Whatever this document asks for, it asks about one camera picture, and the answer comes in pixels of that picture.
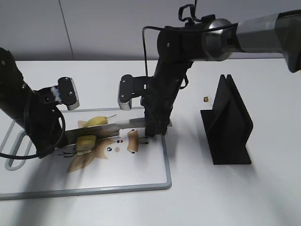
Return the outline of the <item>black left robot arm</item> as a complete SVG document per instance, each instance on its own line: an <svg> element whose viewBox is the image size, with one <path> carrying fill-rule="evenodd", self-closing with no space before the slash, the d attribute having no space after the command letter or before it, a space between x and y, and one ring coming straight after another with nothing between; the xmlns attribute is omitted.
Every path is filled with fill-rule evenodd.
<svg viewBox="0 0 301 226"><path fill-rule="evenodd" d="M43 102L39 92L24 81L11 52L0 50L0 108L26 132L36 147L36 154L1 157L14 160L44 158L63 140L65 120L55 105Z"/></svg>

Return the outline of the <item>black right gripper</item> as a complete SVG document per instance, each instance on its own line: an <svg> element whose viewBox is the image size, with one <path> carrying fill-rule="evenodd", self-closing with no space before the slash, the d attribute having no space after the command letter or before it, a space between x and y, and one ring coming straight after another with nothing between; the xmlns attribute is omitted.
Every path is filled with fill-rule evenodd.
<svg viewBox="0 0 301 226"><path fill-rule="evenodd" d="M165 135L175 98L181 89L182 79L152 77L149 79L141 104L151 119L145 119L145 136Z"/></svg>

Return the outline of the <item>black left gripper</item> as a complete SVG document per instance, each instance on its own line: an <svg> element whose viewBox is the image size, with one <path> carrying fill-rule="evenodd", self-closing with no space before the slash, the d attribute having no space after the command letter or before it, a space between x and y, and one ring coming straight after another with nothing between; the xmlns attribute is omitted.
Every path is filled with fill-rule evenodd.
<svg viewBox="0 0 301 226"><path fill-rule="evenodd" d="M65 119L59 110L47 110L31 116L24 112L25 132L36 147L36 157L44 158L60 146L65 132Z"/></svg>

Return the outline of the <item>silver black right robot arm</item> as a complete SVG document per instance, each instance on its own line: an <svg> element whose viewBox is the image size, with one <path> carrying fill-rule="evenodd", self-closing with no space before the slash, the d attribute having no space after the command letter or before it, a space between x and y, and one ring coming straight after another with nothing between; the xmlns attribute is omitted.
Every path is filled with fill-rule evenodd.
<svg viewBox="0 0 301 226"><path fill-rule="evenodd" d="M233 24L209 15L184 27L167 26L157 39L158 62L141 103L145 134L164 135L178 91L196 61L220 62L233 53L279 53L290 72L301 69L301 12L293 10Z"/></svg>

